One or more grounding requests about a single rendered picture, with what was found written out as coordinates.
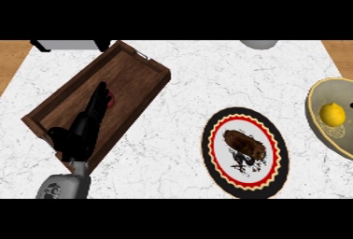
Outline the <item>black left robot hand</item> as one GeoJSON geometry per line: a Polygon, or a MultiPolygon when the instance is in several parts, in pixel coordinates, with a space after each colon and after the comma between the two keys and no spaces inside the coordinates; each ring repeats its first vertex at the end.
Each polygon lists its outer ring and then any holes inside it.
{"type": "Polygon", "coordinates": [[[86,162],[92,157],[101,123],[111,100],[107,83],[101,82],[86,110],[77,114],[71,128],[52,127],[49,129],[53,149],[62,153],[62,162],[86,162]]]}

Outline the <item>black red white plate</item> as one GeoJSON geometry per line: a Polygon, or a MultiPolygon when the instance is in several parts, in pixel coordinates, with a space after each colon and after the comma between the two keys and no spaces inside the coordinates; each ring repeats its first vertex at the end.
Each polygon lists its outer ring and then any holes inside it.
{"type": "Polygon", "coordinates": [[[229,107],[210,118],[203,159],[220,188],[237,198],[266,199],[288,176],[288,150],[272,121],[253,109],[229,107]]]}

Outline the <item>grey bowl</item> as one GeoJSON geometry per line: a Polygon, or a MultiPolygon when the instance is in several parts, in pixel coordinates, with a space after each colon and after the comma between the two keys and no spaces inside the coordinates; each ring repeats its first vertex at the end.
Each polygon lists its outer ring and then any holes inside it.
{"type": "Polygon", "coordinates": [[[309,126],[322,143],[343,157],[353,160],[353,80],[338,77],[322,79],[306,96],[304,113],[309,126]],[[344,111],[344,123],[330,127],[321,119],[321,109],[336,103],[344,111]]]}

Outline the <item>yellow lemon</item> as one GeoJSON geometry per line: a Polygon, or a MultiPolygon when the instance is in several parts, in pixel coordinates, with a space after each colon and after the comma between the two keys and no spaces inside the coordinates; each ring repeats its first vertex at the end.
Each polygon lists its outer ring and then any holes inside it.
{"type": "Polygon", "coordinates": [[[346,120],[343,107],[336,103],[325,104],[321,108],[321,119],[330,127],[341,126],[346,120]]]}

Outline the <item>brown wooden tray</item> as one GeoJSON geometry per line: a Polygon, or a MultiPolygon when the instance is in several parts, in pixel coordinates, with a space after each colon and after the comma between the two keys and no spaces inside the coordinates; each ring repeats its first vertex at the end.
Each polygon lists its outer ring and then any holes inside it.
{"type": "Polygon", "coordinates": [[[118,41],[98,56],[46,101],[22,118],[33,133],[49,138],[52,127],[70,128],[77,114],[86,109],[93,90],[108,84],[114,105],[102,120],[89,168],[102,162],[149,103],[172,79],[170,69],[118,41]]]}

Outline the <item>grey appliance with black legs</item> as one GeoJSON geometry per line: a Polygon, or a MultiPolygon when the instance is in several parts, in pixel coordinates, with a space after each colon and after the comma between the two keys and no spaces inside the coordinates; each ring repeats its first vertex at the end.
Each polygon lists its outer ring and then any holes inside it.
{"type": "Polygon", "coordinates": [[[98,49],[104,52],[110,46],[110,40],[33,40],[31,44],[42,52],[58,49],[98,49]]]}

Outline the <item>brown potato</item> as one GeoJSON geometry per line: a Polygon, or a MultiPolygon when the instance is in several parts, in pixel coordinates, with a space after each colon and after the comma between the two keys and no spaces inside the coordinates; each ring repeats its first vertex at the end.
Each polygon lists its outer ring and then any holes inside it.
{"type": "Polygon", "coordinates": [[[226,130],[223,134],[228,146],[256,160],[266,155],[266,147],[260,141],[237,130],[226,130]]]}

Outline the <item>grey round object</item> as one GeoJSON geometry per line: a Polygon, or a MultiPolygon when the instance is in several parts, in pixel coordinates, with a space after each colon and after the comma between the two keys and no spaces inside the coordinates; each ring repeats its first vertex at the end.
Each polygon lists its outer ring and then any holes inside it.
{"type": "Polygon", "coordinates": [[[276,44],[278,40],[241,40],[241,43],[251,49],[272,49],[276,44]]]}

